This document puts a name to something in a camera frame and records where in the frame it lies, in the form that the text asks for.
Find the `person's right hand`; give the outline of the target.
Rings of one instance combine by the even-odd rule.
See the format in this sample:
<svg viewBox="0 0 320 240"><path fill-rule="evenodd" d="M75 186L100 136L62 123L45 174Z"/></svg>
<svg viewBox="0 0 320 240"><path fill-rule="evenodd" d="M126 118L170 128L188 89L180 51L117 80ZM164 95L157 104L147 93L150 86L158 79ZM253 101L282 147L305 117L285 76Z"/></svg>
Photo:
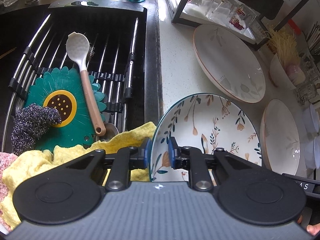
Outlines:
<svg viewBox="0 0 320 240"><path fill-rule="evenodd" d="M299 219L297 220L297 223L301 224L302 220L303 220L303 216L300 215ZM315 236L320 231L320 224L318 223L318 224L315 224L315 225L308 225L306 227L306 230L307 230L308 233L310 233L311 235Z"/></svg>

